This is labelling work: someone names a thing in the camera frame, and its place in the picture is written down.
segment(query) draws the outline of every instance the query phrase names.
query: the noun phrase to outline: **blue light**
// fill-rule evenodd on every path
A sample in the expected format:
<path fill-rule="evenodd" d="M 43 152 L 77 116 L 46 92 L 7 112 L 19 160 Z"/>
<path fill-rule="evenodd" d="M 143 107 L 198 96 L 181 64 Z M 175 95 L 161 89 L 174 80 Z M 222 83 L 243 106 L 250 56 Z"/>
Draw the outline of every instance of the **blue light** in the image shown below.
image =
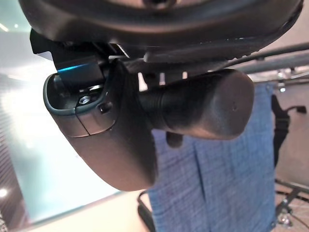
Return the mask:
<path fill-rule="evenodd" d="M 82 66 L 85 66 L 85 65 L 87 65 L 87 64 L 80 64 L 80 65 L 75 65 L 75 66 L 67 67 L 67 68 L 64 68 L 64 69 L 59 69 L 58 73 L 61 73 L 61 72 L 63 73 L 65 71 L 76 69 L 76 68 L 79 68 L 79 67 L 82 67 Z"/>

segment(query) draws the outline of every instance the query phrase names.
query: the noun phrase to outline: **black cylinder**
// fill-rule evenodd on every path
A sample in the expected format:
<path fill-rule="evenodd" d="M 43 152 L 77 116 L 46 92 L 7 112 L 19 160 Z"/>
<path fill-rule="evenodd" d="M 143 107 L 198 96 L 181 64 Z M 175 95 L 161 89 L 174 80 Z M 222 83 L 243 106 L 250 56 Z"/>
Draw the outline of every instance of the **black cylinder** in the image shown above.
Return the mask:
<path fill-rule="evenodd" d="M 155 129 L 204 139 L 234 139 L 251 115 L 254 85 L 236 70 L 221 70 L 140 93 Z"/>

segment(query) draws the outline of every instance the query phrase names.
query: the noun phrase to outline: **blue cloth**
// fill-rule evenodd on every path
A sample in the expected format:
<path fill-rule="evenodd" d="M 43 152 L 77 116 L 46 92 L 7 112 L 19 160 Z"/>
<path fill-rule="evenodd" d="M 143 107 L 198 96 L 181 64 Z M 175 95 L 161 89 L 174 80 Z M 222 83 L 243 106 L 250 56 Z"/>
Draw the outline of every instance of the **blue cloth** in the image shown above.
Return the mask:
<path fill-rule="evenodd" d="M 154 131 L 159 177 L 149 189 L 157 232 L 269 232 L 275 221 L 271 87 L 255 87 L 245 132 L 232 141 Z"/>

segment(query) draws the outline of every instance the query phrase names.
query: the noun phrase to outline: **black plastic housing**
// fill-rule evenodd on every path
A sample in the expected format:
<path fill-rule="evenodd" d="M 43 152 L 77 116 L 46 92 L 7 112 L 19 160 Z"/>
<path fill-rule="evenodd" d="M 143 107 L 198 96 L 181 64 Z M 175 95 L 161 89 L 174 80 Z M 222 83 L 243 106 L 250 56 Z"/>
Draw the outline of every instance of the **black plastic housing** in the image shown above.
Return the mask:
<path fill-rule="evenodd" d="M 80 105 L 80 93 L 75 97 L 62 91 L 59 96 L 54 87 L 55 76 L 45 82 L 45 106 L 86 164 L 119 190 L 134 191 L 152 186 L 157 170 L 155 145 L 136 98 L 138 83 L 134 77 L 128 75 L 120 62 L 114 62 L 99 97 Z M 102 110 L 105 105 L 109 106 L 107 111 Z"/>

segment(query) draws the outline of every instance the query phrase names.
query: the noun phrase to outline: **ceiling light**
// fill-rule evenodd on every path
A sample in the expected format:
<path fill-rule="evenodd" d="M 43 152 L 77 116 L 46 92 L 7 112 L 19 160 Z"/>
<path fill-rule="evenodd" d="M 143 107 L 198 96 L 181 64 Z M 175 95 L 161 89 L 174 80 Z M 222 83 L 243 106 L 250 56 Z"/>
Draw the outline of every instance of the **ceiling light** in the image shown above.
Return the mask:
<path fill-rule="evenodd" d="M 5 32 L 9 31 L 9 29 L 6 26 L 4 26 L 2 23 L 0 23 L 0 28 L 4 30 Z"/>
<path fill-rule="evenodd" d="M 2 198 L 2 197 L 5 197 L 6 195 L 8 194 L 8 190 L 6 190 L 6 189 L 0 189 L 0 197 Z"/>

